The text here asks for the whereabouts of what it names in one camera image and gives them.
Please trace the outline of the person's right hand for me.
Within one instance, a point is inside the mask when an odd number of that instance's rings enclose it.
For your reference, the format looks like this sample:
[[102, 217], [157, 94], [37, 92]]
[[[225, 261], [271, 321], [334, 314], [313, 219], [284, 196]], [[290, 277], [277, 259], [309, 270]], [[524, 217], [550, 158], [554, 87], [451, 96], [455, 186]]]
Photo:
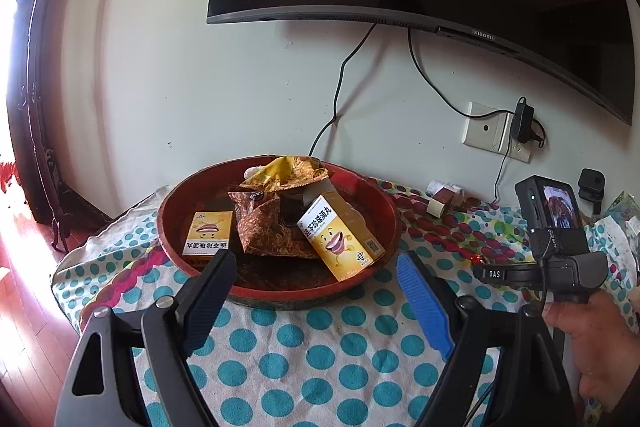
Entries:
[[547, 303], [542, 316], [572, 340], [582, 398], [597, 400], [608, 413], [638, 410], [630, 403], [639, 384], [639, 337], [606, 291], [586, 303]]

